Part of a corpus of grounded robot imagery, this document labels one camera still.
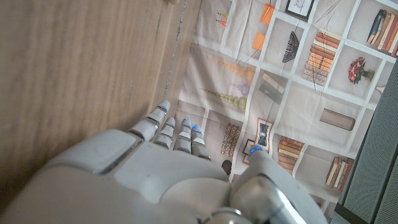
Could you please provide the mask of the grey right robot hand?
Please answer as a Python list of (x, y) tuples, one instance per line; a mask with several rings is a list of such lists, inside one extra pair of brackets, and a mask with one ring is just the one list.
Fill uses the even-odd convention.
[(326, 223), (305, 189), (260, 145), (234, 183), (189, 119), (162, 101), (128, 131), (108, 129), (54, 157), (2, 223)]

